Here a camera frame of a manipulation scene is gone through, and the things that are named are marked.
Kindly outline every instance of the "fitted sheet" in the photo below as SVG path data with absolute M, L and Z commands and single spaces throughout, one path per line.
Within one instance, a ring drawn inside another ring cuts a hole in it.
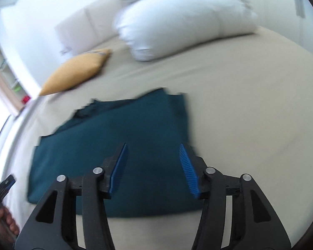
M 6 200 L 18 224 L 33 209 L 28 175 L 40 136 L 53 133 L 91 99 L 132 99 L 166 87 L 171 94 L 187 93 L 198 155 L 223 174 L 251 174 L 295 244 L 313 221 L 313 55 L 262 27 L 151 62 L 135 61 L 117 38 L 96 48 L 105 46 L 114 53 L 102 73 L 74 90 L 43 97 L 19 137 L 7 162 L 17 183 Z M 117 250 L 182 250 L 191 247 L 199 217 L 112 218 L 109 226 Z M 82 241 L 81 217 L 77 223 Z

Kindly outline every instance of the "human hand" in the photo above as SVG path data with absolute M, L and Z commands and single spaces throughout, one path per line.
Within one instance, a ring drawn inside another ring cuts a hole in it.
M 6 207 L 0 209 L 0 234 L 9 242 L 14 243 L 12 236 L 7 232 L 6 227 L 3 226 L 1 219 L 3 219 L 4 222 L 7 223 L 7 227 L 9 227 L 10 231 L 12 231 L 13 234 L 15 234 L 16 236 L 20 234 L 19 227 L 16 225 L 12 214 Z

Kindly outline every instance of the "folded blanket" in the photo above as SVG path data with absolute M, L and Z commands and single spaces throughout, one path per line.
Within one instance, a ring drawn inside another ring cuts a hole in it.
M 30 171 L 28 201 L 37 203 L 58 175 L 82 176 L 102 165 L 120 142 L 127 142 L 129 159 L 119 191 L 105 200 L 109 217 L 200 209 L 179 161 L 184 141 L 188 141 L 184 95 L 158 89 L 135 100 L 94 101 L 54 134 L 42 137 Z

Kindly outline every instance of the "metal pin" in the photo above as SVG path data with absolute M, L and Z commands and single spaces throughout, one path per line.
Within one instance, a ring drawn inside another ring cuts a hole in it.
M 101 167 L 96 167 L 93 169 L 93 173 L 94 174 L 100 174 L 102 173 L 103 169 Z
M 248 174 L 244 174 L 244 175 L 242 176 L 242 178 L 243 178 L 245 181 L 250 181 L 250 180 L 252 179 L 252 177 L 251 177 L 250 175 L 248 175 Z
M 57 181 L 62 182 L 66 179 L 64 175 L 57 176 Z
M 213 167 L 208 167 L 205 171 L 208 174 L 214 174 L 216 172 L 216 170 Z

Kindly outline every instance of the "beige pillow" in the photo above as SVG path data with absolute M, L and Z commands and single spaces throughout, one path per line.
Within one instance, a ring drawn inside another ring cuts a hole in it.
M 71 58 L 46 80 L 39 95 L 62 92 L 87 81 L 99 73 L 110 53 L 110 49 L 99 49 Z

